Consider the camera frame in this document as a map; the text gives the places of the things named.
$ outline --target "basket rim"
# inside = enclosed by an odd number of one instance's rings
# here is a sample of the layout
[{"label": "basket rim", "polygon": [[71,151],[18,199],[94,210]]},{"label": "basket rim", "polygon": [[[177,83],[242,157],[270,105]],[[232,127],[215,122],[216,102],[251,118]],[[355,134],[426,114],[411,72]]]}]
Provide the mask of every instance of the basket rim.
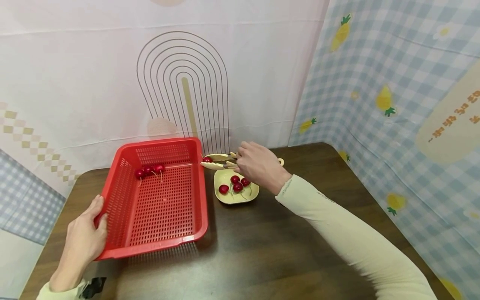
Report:
[{"label": "basket rim", "polygon": [[[168,248],[172,247],[177,247],[182,244],[188,243],[188,242],[193,242],[201,237],[203,237],[208,229],[208,213],[207,213],[207,199],[206,199],[206,187],[205,187],[205,177],[204,177],[204,168],[200,165],[200,162],[202,161],[202,146],[200,143],[200,140],[196,137],[186,137],[186,138],[173,138],[173,139],[163,139],[163,140],[152,140],[152,141],[144,141],[144,142],[138,142],[138,143],[129,143],[121,146],[117,152],[115,153],[115,157],[112,162],[112,167],[110,167],[110,170],[108,171],[107,179],[105,181],[105,185],[102,189],[101,195],[107,198],[110,195],[110,186],[113,181],[113,175],[117,171],[117,168],[119,167],[119,160],[121,157],[122,152],[125,149],[131,148],[131,147],[138,147],[138,146],[145,146],[145,145],[158,145],[158,144],[171,144],[171,143],[176,143],[176,142],[184,142],[184,141],[193,141],[195,142],[196,145],[196,152],[197,152],[197,158],[196,160],[198,161],[198,170],[195,172],[199,173],[199,193],[200,193],[200,198],[198,200],[200,204],[200,213],[201,217],[200,219],[202,220],[202,225],[198,229],[197,232],[195,232],[192,235],[187,235],[183,237],[177,237],[177,238],[171,238],[167,240],[159,240],[155,242],[150,242],[150,243],[145,243],[145,244],[140,244],[140,245],[134,245],[134,246],[128,246],[128,247],[120,247],[116,249],[110,249],[110,250],[104,250],[95,260],[104,260],[104,259],[118,259],[118,258],[124,258],[124,257],[130,257],[134,255],[139,255],[139,254],[144,254],[148,252],[153,252],[153,251],[160,251],[160,250],[165,250]],[[106,206],[102,208],[102,211],[100,214],[95,218],[95,225],[97,225],[98,220],[101,218],[101,216],[106,212]]]}]

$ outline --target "fabric backdrop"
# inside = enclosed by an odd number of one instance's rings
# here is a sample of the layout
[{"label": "fabric backdrop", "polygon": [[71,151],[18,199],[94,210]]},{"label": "fabric backdrop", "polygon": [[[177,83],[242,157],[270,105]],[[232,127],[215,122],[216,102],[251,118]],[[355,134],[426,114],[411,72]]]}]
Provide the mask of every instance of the fabric backdrop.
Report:
[{"label": "fabric backdrop", "polygon": [[1,1],[0,298],[123,144],[286,146],[327,1]]},{"label": "fabric backdrop", "polygon": [[480,295],[480,5],[333,0],[289,145],[333,145],[456,300]]}]

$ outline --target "hand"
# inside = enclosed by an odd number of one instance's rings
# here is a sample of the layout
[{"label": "hand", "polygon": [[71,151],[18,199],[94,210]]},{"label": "hand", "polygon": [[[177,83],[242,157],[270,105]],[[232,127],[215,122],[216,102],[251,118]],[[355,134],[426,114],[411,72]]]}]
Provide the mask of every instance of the hand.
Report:
[{"label": "hand", "polygon": [[267,188],[278,195],[285,183],[292,177],[278,162],[272,151],[254,143],[242,142],[238,149],[238,168],[234,171],[251,182]]},{"label": "hand", "polygon": [[50,279],[52,292],[67,291],[76,287],[80,283],[87,265],[96,259],[105,248],[107,214],[101,217],[98,228],[95,228],[93,223],[102,207],[103,197],[97,195],[87,210],[68,225],[67,239],[59,267]]}]

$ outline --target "red plastic basket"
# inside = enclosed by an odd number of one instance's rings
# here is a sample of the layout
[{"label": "red plastic basket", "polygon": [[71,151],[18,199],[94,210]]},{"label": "red plastic basket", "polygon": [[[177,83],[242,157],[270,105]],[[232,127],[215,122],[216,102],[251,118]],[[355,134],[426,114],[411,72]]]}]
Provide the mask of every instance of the red plastic basket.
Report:
[{"label": "red plastic basket", "polygon": [[[101,215],[108,213],[108,235],[97,260],[167,249],[201,238],[208,226],[201,161],[197,138],[122,146],[102,191]],[[134,171],[159,163],[166,167],[163,182],[152,174],[139,186]]]}]

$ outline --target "right hand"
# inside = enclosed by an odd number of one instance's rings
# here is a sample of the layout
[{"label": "right hand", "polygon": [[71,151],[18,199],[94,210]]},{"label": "right hand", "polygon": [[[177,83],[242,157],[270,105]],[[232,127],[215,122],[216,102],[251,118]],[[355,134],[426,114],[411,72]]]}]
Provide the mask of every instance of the right hand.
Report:
[{"label": "right hand", "polygon": [[242,142],[238,149],[238,168],[235,172],[251,182],[267,188],[278,195],[285,183],[292,177],[280,165],[276,155],[267,148],[254,143]]}]

